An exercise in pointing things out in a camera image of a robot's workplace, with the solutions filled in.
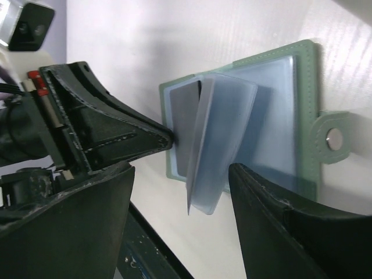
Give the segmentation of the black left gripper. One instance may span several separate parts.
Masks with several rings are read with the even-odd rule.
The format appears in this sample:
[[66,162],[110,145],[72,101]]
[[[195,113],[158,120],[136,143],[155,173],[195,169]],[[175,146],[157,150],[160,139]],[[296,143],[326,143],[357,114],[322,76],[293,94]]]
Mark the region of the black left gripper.
[[[168,128],[112,96],[87,62],[43,66],[27,76],[30,92],[14,83],[1,83],[5,104],[1,109],[1,166],[46,156],[53,164],[1,176],[1,209],[48,198],[89,180],[93,171],[167,150],[173,144]],[[74,129],[92,171],[76,160],[71,140],[66,138],[67,126],[53,123],[57,110],[46,84],[55,101],[69,96],[91,109],[74,112]]]

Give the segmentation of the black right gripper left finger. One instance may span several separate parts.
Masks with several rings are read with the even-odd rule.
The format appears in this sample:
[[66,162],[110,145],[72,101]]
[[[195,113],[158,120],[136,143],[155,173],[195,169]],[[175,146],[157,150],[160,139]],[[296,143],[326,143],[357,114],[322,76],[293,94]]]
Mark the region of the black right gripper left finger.
[[134,184],[127,162],[1,210],[2,278],[113,278]]

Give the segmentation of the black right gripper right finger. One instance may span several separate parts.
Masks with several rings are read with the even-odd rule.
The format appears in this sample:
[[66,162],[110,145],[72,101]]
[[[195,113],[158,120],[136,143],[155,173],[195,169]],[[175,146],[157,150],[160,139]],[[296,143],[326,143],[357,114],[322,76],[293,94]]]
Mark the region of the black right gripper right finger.
[[370,278],[371,217],[306,199],[234,163],[228,170],[248,278]]

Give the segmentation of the black credit card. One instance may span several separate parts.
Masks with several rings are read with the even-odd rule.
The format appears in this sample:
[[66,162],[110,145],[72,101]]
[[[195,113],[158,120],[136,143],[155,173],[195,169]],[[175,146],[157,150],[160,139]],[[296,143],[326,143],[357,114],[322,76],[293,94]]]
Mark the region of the black credit card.
[[188,170],[194,126],[202,83],[199,80],[178,85],[169,92],[172,130],[174,133],[174,174],[185,180]]

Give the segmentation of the green card holder wallet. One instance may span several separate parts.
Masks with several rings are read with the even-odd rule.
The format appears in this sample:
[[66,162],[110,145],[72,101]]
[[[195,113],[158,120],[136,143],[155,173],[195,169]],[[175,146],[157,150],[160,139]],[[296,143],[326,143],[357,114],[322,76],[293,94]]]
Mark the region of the green card holder wallet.
[[319,109],[318,61],[317,44],[301,40],[160,85],[163,124],[173,131],[170,90],[202,83],[185,180],[173,171],[174,144],[166,155],[166,174],[185,182],[189,208],[214,212],[233,163],[317,200],[320,166],[350,154],[349,112]]

